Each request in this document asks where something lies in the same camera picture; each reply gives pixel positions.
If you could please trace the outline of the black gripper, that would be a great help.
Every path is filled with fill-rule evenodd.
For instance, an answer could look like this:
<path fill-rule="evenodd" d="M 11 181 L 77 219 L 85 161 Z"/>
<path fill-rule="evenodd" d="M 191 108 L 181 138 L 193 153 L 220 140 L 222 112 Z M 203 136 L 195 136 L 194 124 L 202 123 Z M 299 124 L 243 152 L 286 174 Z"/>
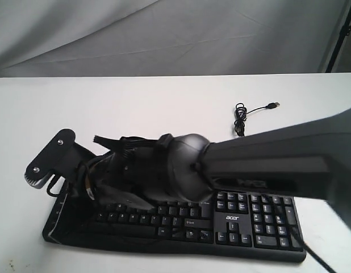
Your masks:
<path fill-rule="evenodd" d="M 60 200 L 55 223 L 48 232 L 54 242 L 61 242 L 76 225 L 71 199 L 81 206 L 99 207 L 121 203 L 135 209 L 153 208 L 153 175 L 143 166 L 126 161 L 115 153 L 80 156 L 70 167 L 70 195 Z"/>

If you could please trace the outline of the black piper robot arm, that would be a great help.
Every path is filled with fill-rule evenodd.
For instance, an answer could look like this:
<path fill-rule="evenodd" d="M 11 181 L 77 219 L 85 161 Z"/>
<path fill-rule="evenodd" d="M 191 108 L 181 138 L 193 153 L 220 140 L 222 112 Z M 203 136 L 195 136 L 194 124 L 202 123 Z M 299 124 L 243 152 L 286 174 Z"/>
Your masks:
<path fill-rule="evenodd" d="M 201 202 L 218 189 L 325 200 L 351 230 L 351 108 L 331 117 L 210 142 L 198 134 L 166 134 L 94 142 L 94 155 L 71 130 L 49 143 L 48 170 L 68 181 L 75 214 L 124 203 L 147 210 L 158 202 Z"/>

